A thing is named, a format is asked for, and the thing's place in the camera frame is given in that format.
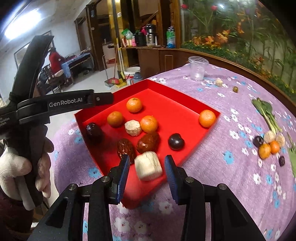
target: tablecloth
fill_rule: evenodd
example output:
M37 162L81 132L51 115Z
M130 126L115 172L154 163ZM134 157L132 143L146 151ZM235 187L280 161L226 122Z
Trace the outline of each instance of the tablecloth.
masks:
M192 81L189 74L189 66L185 65L150 78L221 112L211 133L184 163L183 168L201 183L212 186L225 183L265 238L277 240L296 210L296 179L287 153L290 144L287 141L278 155L266 160L259 158L258 149L252 140L268 131L268 126L251 100L260 97L272 104L273 113L286 140L287 132L296 140L295 117L260 85L229 70L208 65L205 78L200 82ZM218 77L223 80L221 88L213 84ZM238 93L232 91L234 86L238 87ZM51 157L59 193L70 183L87 185L101 177L75 119L56 133L53 142L55 151ZM279 155L285 157L286 164L283 167L279 166ZM209 210L209 205L206 205L206 240L210 240L211 235ZM113 240L180 240L184 213L185 206L175 204L166 183L134 210L126 209L121 203L118 206L110 205ZM84 214L83 240L87 240L87 217L88 205Z
M63 69L63 71L64 71L67 78L71 77L71 71L70 71L69 64L73 63L74 61L79 60L79 59L81 59L81 58L83 58L84 56L87 56L87 55L89 55L89 57L91 56L90 53L83 53L83 54L80 54L80 55L68 60L65 63L62 63L62 69Z

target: fluorescent light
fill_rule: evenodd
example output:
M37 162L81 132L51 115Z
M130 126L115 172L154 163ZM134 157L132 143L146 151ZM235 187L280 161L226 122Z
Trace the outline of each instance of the fluorescent light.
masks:
M5 36L12 40L29 31L41 21L41 14L37 9L17 17L7 27Z

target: clear plastic cup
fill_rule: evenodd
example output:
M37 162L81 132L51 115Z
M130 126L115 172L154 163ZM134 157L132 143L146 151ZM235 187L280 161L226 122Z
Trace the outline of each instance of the clear plastic cup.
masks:
M205 68L209 62L205 58L191 56L188 58L190 63L190 78L194 81L201 81L205 75Z

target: tangerine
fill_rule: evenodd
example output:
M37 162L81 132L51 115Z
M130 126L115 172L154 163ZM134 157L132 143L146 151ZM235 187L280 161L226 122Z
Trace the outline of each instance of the tangerine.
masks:
M264 143L259 147L259 156L261 159L266 159L270 156L271 148L270 145Z
M126 103L126 108L132 113L139 112L142 109L142 102L138 98L131 98Z
M277 141L272 141L271 143L269 143L270 148L271 148L271 153L275 154L279 152L279 143Z
M151 133L157 130L158 122L152 115L147 115L140 121L141 128L146 133Z
M215 122L215 120L216 120L216 116L213 111L203 110L200 113L199 122L205 128L211 127L211 125Z
M123 123L123 116L119 111L114 111L108 115L107 122L112 127L119 127Z

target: screw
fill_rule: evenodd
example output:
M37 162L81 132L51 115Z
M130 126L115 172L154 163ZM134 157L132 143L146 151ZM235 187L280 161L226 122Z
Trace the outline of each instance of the screw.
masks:
M192 183L192 182L194 182L194 178L193 177L186 177L185 181L188 183Z
M68 186L68 189L69 189L69 190L74 190L74 189L76 189L76 187L77 187L77 185L76 185L75 183L72 183L72 184L70 184L70 185Z
M221 190L226 190L227 189L227 186L224 183L221 183L221 184L219 184L219 188Z
M110 177L108 176L103 176L102 177L102 182L106 183L106 182L109 182L110 181Z

